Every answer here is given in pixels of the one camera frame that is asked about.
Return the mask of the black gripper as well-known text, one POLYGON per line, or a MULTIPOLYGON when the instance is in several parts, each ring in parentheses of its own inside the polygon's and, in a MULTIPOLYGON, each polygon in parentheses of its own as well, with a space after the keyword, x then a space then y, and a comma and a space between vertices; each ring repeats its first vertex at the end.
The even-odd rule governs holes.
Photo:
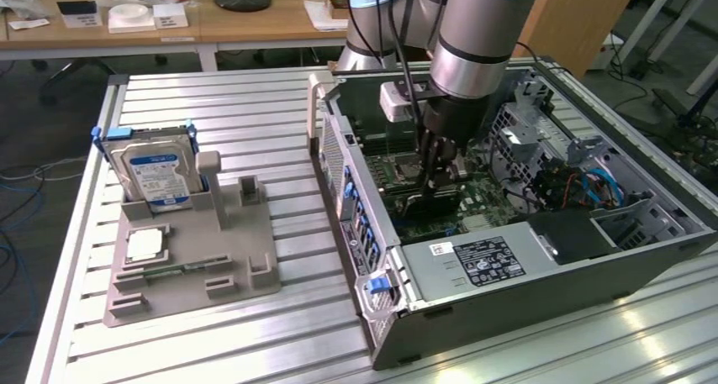
POLYGON ((433 97, 426 101, 423 126, 441 138, 466 147, 477 136, 487 112, 487 98, 433 97))

